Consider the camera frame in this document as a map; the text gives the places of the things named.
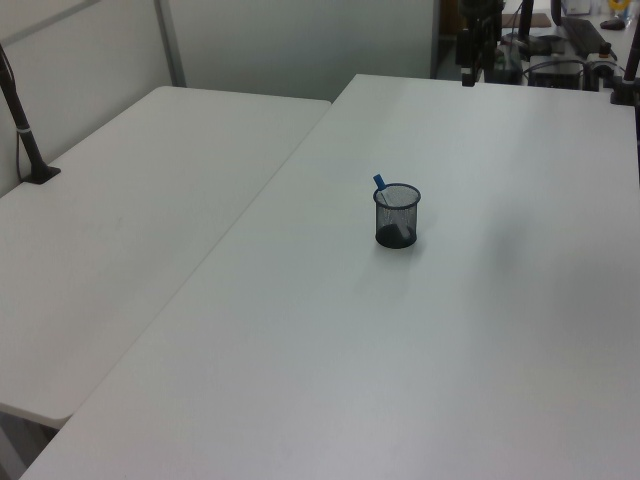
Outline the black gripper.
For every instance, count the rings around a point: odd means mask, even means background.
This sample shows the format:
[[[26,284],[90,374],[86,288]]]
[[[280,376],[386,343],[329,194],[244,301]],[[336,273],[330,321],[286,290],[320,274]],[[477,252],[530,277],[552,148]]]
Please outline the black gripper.
[[[474,86],[473,42],[475,30],[482,30],[480,40],[480,65],[485,77],[495,69],[502,29],[502,2],[500,0],[459,0],[458,12],[464,24],[456,38],[455,62],[460,67],[461,83]]]

